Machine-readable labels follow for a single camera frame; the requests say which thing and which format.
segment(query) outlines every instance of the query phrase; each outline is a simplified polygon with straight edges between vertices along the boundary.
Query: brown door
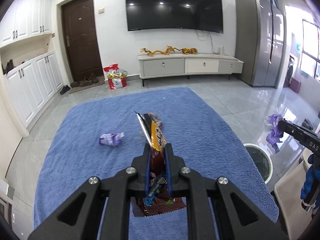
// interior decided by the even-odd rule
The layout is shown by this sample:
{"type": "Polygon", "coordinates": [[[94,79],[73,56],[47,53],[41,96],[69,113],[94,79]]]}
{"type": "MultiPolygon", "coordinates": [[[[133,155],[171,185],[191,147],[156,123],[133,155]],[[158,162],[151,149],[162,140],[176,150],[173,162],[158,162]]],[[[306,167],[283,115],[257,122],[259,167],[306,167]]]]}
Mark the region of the brown door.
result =
{"type": "Polygon", "coordinates": [[[74,0],[63,5],[62,24],[74,81],[81,81],[91,73],[102,76],[93,0],[74,0]]]}

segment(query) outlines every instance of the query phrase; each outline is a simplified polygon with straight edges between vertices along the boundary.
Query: blue rug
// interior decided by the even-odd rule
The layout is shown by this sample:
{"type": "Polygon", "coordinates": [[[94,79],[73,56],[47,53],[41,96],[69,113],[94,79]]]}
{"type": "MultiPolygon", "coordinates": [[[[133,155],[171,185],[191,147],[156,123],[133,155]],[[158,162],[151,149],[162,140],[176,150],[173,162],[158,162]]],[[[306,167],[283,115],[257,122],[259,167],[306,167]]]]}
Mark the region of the blue rug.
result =
{"type": "MultiPolygon", "coordinates": [[[[157,113],[173,152],[201,175],[229,178],[273,222],[278,208],[241,141],[226,122],[189,88],[154,90],[75,106],[55,135],[41,169],[34,228],[90,176],[114,176],[141,155],[146,142],[134,113],[157,113]],[[119,147],[101,146],[101,134],[124,132],[119,147]]],[[[135,218],[129,239],[187,239],[186,209],[135,218]]]]}

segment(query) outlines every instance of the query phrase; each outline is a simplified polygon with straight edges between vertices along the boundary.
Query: refrigerator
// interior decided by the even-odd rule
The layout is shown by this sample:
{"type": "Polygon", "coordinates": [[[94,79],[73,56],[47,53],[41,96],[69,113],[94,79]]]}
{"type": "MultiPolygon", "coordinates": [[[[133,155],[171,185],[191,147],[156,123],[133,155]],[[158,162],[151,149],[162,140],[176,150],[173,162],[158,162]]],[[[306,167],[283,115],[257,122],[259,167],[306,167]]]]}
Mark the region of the refrigerator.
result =
{"type": "Polygon", "coordinates": [[[244,62],[240,79],[275,87],[284,42],[281,11],[268,0],[236,0],[236,17],[235,57],[244,62]]]}

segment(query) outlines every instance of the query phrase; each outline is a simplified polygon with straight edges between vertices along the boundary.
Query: crumpled purple wrapper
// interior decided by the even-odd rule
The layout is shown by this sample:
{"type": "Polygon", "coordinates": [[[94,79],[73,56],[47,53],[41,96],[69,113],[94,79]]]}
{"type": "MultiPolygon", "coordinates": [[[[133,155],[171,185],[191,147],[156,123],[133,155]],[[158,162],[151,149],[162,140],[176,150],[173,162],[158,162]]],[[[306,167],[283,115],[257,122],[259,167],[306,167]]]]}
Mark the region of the crumpled purple wrapper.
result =
{"type": "Polygon", "coordinates": [[[99,144],[101,145],[110,145],[110,146],[118,146],[121,141],[124,133],[106,133],[102,134],[99,137],[99,144]]]}
{"type": "Polygon", "coordinates": [[[266,121],[269,122],[269,126],[272,127],[271,132],[267,135],[267,142],[271,144],[275,152],[278,153],[279,147],[277,143],[281,143],[280,138],[283,137],[283,132],[278,129],[278,122],[282,120],[283,117],[280,114],[273,114],[266,118],[266,121]]]}

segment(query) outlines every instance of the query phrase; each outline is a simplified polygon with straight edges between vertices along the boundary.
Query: shoe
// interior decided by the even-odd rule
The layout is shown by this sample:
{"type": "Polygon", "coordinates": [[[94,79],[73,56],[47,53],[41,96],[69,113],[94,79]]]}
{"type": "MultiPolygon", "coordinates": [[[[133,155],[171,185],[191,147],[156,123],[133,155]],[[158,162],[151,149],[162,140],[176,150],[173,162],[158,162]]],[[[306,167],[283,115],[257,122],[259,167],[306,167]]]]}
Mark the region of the shoe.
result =
{"type": "Polygon", "coordinates": [[[79,82],[72,82],[72,83],[70,84],[70,87],[74,88],[74,87],[78,87],[79,85],[80,85],[79,82]]]}
{"type": "Polygon", "coordinates": [[[65,85],[61,91],[60,91],[60,94],[63,95],[64,93],[68,92],[71,88],[68,87],[68,85],[65,85]]]}
{"type": "Polygon", "coordinates": [[[93,81],[91,79],[88,79],[85,77],[82,81],[80,81],[79,87],[86,87],[93,84],[93,81]]]}
{"type": "Polygon", "coordinates": [[[91,75],[90,75],[90,78],[89,78],[89,79],[91,79],[91,80],[92,80],[92,82],[93,82],[94,84],[96,84],[96,83],[98,83],[98,82],[99,82],[99,80],[97,79],[96,75],[95,75],[95,74],[93,74],[93,73],[91,73],[91,75]]]}

